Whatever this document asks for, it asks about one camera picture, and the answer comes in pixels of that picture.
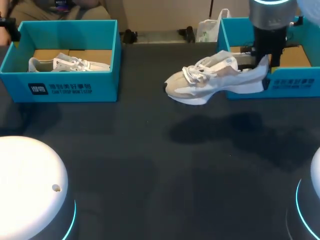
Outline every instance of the glowing light ring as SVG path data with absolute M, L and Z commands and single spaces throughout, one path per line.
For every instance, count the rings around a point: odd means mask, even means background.
M 300 212 L 300 208 L 299 208 L 299 204 L 298 204 L 298 190 L 299 190 L 299 186 L 300 186 L 301 180 L 299 181 L 298 186 L 296 187 L 296 192 L 295 192 L 295 204 L 296 204 L 296 208 L 298 210 L 298 213 L 300 215 L 300 218 L 303 222 L 303 224 L 305 225 L 306 229 L 308 229 L 308 231 L 312 234 L 312 236 L 315 237 L 315 239 L 320 240 L 319 237 L 317 237 L 317 235 L 311 230 L 311 228 L 308 226 L 308 224 L 306 223 L 304 217 L 302 216 L 301 212 Z
M 77 208 L 76 208 L 76 201 L 74 201 L 74 214 L 73 214 L 73 219 L 72 219 L 71 225 L 70 225 L 70 227 L 69 227 L 69 230 L 66 232 L 66 234 L 65 234 L 64 238 L 62 238 L 62 240 L 66 240 L 66 239 L 67 239 L 68 235 L 69 235 L 70 232 L 71 232 L 72 227 L 74 226 L 74 223 L 75 223 L 75 220 L 76 220 L 76 209 L 77 209 Z
M 289 2 L 290 0 L 279 0 L 279 1 L 254 0 L 254 1 L 259 4 L 264 4 L 264 5 L 278 5 L 278 4 L 284 4 L 286 2 Z

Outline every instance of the blue shoe box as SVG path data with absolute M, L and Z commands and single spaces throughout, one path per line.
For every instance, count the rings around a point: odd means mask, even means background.
M 290 27 L 288 43 L 303 47 L 311 67 L 278 67 L 270 71 L 267 90 L 252 94 L 227 92 L 229 99 L 304 98 L 320 97 L 320 28 L 303 19 L 303 25 Z M 231 47 L 252 46 L 254 30 L 249 18 L 224 18 L 220 23 L 219 51 L 231 51 Z
M 16 103 L 117 101 L 121 40 L 116 20 L 24 21 L 0 78 Z M 36 50 L 112 50 L 110 71 L 28 72 Z

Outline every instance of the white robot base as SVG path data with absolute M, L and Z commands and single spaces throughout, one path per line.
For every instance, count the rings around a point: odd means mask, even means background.
M 76 240 L 77 206 L 58 154 L 28 137 L 0 137 L 0 240 Z
M 286 228 L 291 240 L 320 240 L 320 149 L 311 169 L 297 184 L 286 211 Z

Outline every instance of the cardboard box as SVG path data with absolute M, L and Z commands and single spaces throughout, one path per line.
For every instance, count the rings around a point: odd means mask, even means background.
M 121 41 L 116 20 L 24 21 L 0 78 L 16 103 L 115 102 Z M 110 71 L 28 72 L 31 57 L 52 60 L 59 53 L 110 65 Z
M 307 19 L 303 25 L 289 27 L 289 44 L 280 59 L 280 67 L 267 75 L 269 85 L 263 92 L 236 94 L 229 99 L 320 97 L 320 28 Z M 239 52 L 239 46 L 252 46 L 254 30 L 249 18 L 224 18 L 220 23 L 218 50 Z

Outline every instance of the white plastic bag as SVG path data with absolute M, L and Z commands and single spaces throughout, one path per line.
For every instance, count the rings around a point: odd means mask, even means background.
M 216 42 L 218 40 L 219 27 L 222 18 L 231 18 L 229 9 L 222 9 L 217 20 L 207 19 L 201 21 L 196 32 L 196 42 Z

